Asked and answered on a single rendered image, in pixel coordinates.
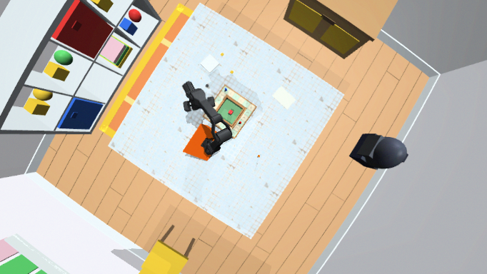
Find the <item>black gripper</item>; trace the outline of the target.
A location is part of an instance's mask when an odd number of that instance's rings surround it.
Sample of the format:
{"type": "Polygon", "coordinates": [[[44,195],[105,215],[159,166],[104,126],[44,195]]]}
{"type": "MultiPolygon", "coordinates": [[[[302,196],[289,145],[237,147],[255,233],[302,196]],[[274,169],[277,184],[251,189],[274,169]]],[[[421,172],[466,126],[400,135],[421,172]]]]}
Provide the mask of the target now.
{"type": "MultiPolygon", "coordinates": [[[[209,96],[207,97],[207,101],[213,106],[215,107],[215,101],[214,101],[214,97],[213,96],[209,96]]],[[[189,101],[184,101],[183,102],[183,105],[184,105],[184,110],[185,111],[191,111],[191,107],[192,109],[195,111],[195,110],[198,110],[200,107],[198,108],[195,108],[193,104],[190,104],[189,101]]]]}

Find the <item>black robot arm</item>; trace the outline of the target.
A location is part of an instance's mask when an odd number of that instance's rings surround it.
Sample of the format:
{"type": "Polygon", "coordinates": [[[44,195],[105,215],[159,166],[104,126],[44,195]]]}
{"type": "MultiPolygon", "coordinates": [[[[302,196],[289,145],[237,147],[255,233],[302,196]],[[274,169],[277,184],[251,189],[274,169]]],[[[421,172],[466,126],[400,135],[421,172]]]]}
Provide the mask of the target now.
{"type": "Polygon", "coordinates": [[[232,138],[230,126],[223,120],[222,115],[218,114],[214,107],[207,101],[204,90],[201,88],[195,89],[191,81],[186,81],[182,86],[190,104],[193,104],[195,108],[200,107],[210,119],[211,134],[214,137],[214,141],[205,138],[201,147],[204,148],[204,152],[207,156],[209,154],[211,155],[221,149],[222,143],[232,138]],[[220,122],[222,122],[226,128],[215,133],[216,124],[220,122]]]}

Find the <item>white flat sheet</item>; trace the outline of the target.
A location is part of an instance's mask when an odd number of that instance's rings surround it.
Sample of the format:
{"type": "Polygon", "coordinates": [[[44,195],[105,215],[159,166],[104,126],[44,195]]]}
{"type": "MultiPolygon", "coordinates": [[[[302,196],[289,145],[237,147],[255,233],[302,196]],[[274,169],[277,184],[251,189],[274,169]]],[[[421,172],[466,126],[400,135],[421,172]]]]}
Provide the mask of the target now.
{"type": "Polygon", "coordinates": [[[296,100],[281,86],[279,87],[279,90],[273,94],[273,97],[287,109],[296,100]]]}

